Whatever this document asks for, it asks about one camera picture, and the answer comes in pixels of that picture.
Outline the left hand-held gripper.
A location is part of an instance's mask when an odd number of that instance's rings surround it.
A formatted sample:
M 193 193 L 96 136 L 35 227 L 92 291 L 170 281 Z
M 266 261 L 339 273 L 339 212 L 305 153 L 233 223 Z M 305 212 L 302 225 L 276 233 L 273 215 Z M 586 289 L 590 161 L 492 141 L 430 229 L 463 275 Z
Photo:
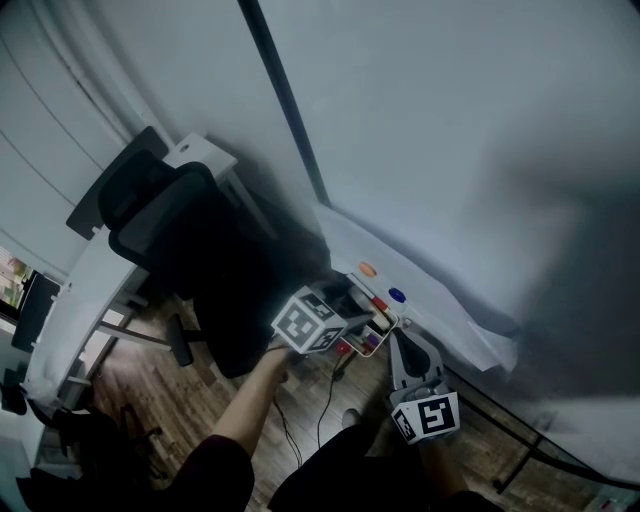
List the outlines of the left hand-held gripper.
M 361 329 L 372 318 L 371 311 L 340 312 L 314 289 L 303 286 L 285 303 L 271 327 L 297 353 L 310 354 L 326 351 L 341 336 Z

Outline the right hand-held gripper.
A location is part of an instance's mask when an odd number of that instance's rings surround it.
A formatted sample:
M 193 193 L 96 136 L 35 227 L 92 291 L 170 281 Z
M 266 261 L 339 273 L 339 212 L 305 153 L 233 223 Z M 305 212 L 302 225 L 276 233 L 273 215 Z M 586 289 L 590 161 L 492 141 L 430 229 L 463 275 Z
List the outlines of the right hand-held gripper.
M 444 369 L 437 348 L 419 334 L 400 330 L 389 335 L 389 351 L 391 419 L 404 441 L 414 445 L 457 431 L 458 394 L 442 378 Z

